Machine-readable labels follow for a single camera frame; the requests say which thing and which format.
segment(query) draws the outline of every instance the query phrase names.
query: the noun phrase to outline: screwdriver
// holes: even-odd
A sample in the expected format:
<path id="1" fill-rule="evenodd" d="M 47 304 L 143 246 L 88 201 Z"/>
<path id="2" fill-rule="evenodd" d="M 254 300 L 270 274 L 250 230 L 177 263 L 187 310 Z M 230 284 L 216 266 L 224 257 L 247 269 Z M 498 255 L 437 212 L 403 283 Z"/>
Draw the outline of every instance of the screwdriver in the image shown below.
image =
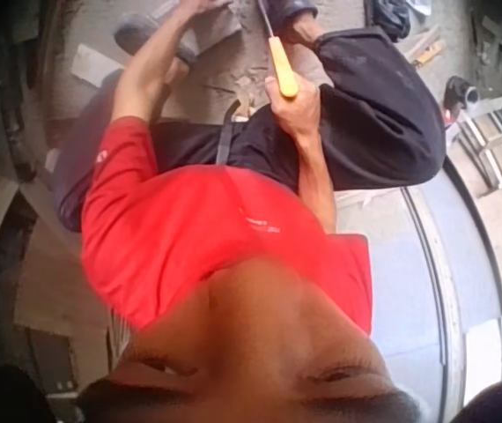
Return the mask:
<path id="1" fill-rule="evenodd" d="M 262 17 L 265 21 L 267 31 L 269 31 L 270 53 L 272 54 L 272 62 L 275 65 L 278 89 L 284 97 L 293 99 L 298 95 L 298 83 L 294 77 L 294 72 L 290 66 L 288 56 L 284 51 L 283 43 L 280 41 L 280 38 L 275 37 L 272 31 L 272 26 L 270 25 L 265 5 L 262 0 L 257 0 L 257 2 L 259 3 L 259 10 L 261 11 Z"/>

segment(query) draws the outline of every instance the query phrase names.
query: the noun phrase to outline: yellow handle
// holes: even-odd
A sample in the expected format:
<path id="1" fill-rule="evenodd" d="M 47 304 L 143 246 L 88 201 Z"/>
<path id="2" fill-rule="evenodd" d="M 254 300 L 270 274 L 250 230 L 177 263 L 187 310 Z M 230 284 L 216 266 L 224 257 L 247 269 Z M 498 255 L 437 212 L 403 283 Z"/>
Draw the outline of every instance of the yellow handle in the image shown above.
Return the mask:
<path id="1" fill-rule="evenodd" d="M 288 61 L 288 56 L 284 51 L 283 43 L 280 38 L 272 37 L 269 38 L 269 45 L 272 61 L 275 64 L 280 93 L 286 98 L 293 99 L 298 95 L 298 83 Z"/>

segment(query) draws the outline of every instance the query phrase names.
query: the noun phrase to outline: red shirt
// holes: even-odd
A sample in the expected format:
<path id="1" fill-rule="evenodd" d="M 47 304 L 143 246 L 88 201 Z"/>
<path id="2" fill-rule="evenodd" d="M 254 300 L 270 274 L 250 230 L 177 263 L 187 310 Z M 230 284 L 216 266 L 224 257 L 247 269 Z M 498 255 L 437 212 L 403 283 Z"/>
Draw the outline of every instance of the red shirt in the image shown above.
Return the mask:
<path id="1" fill-rule="evenodd" d="M 150 132 L 137 118 L 107 129 L 82 227 L 88 279 L 137 328 L 214 271 L 268 255 L 316 284 L 370 333 L 363 236 L 326 235 L 295 194 L 250 170 L 202 165 L 159 174 Z"/>

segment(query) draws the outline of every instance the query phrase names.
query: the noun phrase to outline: hand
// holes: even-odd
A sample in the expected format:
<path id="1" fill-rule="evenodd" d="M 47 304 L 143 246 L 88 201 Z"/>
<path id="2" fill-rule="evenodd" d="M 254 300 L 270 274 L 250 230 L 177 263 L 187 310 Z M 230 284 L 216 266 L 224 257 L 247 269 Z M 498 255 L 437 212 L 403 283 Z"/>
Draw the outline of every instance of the hand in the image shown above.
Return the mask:
<path id="1" fill-rule="evenodd" d="M 179 10 L 186 12 L 192 17 L 212 11 L 231 2 L 232 0 L 180 0 Z"/>
<path id="2" fill-rule="evenodd" d="M 302 150 L 318 146 L 321 119 L 321 96 L 317 86 L 294 73 L 299 92 L 296 98 L 286 99 L 278 89 L 273 77 L 265 80 L 265 89 L 270 99 L 272 113 L 284 132 L 290 135 Z"/>

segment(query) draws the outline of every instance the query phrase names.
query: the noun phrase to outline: concrete floor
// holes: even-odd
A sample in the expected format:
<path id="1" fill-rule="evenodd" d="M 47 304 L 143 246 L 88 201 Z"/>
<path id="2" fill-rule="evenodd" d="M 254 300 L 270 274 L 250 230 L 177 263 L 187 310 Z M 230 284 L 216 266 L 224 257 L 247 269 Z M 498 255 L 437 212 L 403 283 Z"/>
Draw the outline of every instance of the concrete floor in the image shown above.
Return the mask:
<path id="1" fill-rule="evenodd" d="M 118 62 L 127 56 L 114 44 L 111 33 L 118 18 L 125 11 L 153 11 L 155 0 L 70 0 L 65 2 L 62 37 L 55 63 L 55 81 L 50 117 L 54 120 L 77 117 L 96 90 L 70 74 L 70 65 L 79 43 L 84 43 Z M 318 0 L 320 22 L 329 31 L 361 27 L 364 25 L 362 0 Z M 434 96 L 440 100 L 445 83 L 452 75 L 474 81 L 475 61 L 469 23 L 471 0 L 442 0 L 433 2 L 432 15 L 420 20 L 413 15 L 411 36 L 423 28 L 440 24 L 442 38 L 447 47 L 442 54 L 428 63 L 420 74 Z M 254 0 L 236 0 L 234 11 L 244 31 L 201 58 L 188 81 L 173 94 L 164 116 L 189 119 L 191 122 L 220 123 L 227 107 L 235 100 L 231 91 L 249 91 L 255 105 L 266 102 L 263 80 L 269 72 L 266 38 L 255 9 Z M 327 76 L 314 55 L 302 47 L 290 48 L 295 69 L 315 82 L 325 82 Z M 454 149 L 453 154 L 460 154 Z M 469 179 L 474 178 L 468 160 Z M 473 194 L 484 187 L 470 187 Z M 502 271 L 502 192 L 476 201 L 484 222 L 491 231 Z M 348 208 L 340 209 L 340 219 L 347 219 Z"/>

